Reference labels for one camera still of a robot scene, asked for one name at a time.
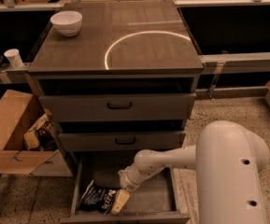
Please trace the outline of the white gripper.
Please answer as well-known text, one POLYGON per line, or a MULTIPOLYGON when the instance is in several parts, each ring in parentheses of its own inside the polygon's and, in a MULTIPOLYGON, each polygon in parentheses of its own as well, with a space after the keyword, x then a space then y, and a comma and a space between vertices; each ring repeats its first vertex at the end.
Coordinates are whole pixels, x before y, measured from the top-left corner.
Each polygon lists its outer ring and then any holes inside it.
POLYGON ((119 170, 118 175, 122 189, 117 192, 112 205, 111 213, 113 215, 117 215, 126 205, 130 198, 129 192, 136 191, 143 183, 143 176, 134 165, 128 166, 124 170, 119 170))

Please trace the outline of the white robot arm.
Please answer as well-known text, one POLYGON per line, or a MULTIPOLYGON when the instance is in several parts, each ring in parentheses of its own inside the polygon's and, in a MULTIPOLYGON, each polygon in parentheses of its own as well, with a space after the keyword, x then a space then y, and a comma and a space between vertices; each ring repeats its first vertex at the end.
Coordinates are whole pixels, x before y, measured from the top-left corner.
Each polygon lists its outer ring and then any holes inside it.
POLYGON ((199 224, 267 224, 259 172, 269 164, 268 145, 243 126, 209 123, 194 146, 167 151, 143 149, 119 171, 129 192, 165 168, 196 172, 199 224))

